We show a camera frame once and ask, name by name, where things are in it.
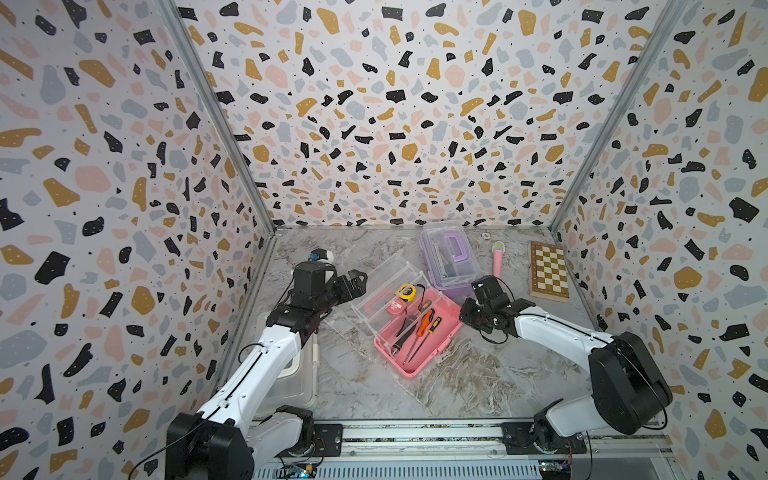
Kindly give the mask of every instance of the chessboard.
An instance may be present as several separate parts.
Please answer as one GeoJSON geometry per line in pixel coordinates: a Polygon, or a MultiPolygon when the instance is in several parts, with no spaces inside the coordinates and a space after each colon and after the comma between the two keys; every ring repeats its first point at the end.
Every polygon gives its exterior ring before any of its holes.
{"type": "Polygon", "coordinates": [[[531,242],[531,295],[558,302],[570,298],[565,255],[557,245],[531,242]]]}

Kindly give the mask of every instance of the orange screwdriver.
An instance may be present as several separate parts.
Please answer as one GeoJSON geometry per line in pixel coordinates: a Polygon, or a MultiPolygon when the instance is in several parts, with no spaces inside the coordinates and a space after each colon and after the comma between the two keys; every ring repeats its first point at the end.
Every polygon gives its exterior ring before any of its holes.
{"type": "Polygon", "coordinates": [[[422,324],[419,325],[419,329],[416,330],[416,339],[413,340],[413,345],[411,345],[411,349],[408,351],[408,355],[403,357],[404,359],[407,359],[409,356],[411,356],[411,352],[413,351],[413,347],[416,346],[416,343],[419,342],[419,339],[424,336],[424,333],[429,328],[429,325],[432,323],[432,317],[435,316],[435,309],[430,309],[426,315],[422,317],[422,324]]]}

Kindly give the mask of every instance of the pink microphone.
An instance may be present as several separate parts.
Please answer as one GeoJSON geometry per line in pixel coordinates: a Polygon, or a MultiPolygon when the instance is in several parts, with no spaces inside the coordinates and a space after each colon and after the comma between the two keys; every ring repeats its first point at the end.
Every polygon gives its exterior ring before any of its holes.
{"type": "Polygon", "coordinates": [[[491,248],[491,252],[493,252],[493,276],[496,278],[502,278],[502,257],[506,250],[507,247],[500,240],[496,240],[491,248]]]}

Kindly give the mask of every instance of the clear plastic lid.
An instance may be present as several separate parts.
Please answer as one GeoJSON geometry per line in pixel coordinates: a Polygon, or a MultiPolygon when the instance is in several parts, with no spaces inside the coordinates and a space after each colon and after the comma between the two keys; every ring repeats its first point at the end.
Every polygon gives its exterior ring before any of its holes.
{"type": "Polygon", "coordinates": [[[461,222],[427,223],[419,242],[432,281],[440,290],[469,285],[482,276],[461,222]]]}

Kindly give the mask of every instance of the screwdriver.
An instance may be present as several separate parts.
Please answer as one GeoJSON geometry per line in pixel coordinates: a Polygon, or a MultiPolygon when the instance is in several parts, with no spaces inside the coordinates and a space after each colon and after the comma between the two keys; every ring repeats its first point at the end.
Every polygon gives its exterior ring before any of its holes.
{"type": "Polygon", "coordinates": [[[435,309],[430,309],[426,315],[422,318],[422,324],[419,325],[419,329],[416,330],[416,340],[413,341],[413,345],[411,345],[411,349],[408,351],[408,355],[406,355],[406,358],[408,358],[411,355],[411,352],[413,351],[413,347],[416,346],[416,343],[418,342],[418,339],[424,336],[424,333],[427,331],[427,328],[429,327],[429,324],[432,323],[432,317],[435,315],[435,309]]]}
{"type": "MultiPolygon", "coordinates": [[[[436,320],[435,320],[435,322],[432,324],[432,326],[431,326],[431,327],[429,327],[429,335],[432,335],[432,334],[435,332],[435,329],[437,328],[437,325],[440,325],[440,322],[441,322],[441,321],[442,321],[442,317],[441,317],[441,316],[437,317],[437,319],[436,319],[436,320]]],[[[413,353],[413,356],[411,357],[411,359],[409,360],[409,362],[410,362],[411,360],[413,360],[413,357],[415,357],[415,356],[416,356],[416,353],[419,353],[419,350],[420,350],[420,349],[422,349],[422,347],[424,346],[424,344],[425,344],[425,343],[427,343],[427,339],[426,339],[426,338],[424,338],[424,340],[422,341],[422,344],[421,344],[421,345],[419,345],[419,348],[418,348],[418,349],[416,349],[416,351],[413,353]]]]}

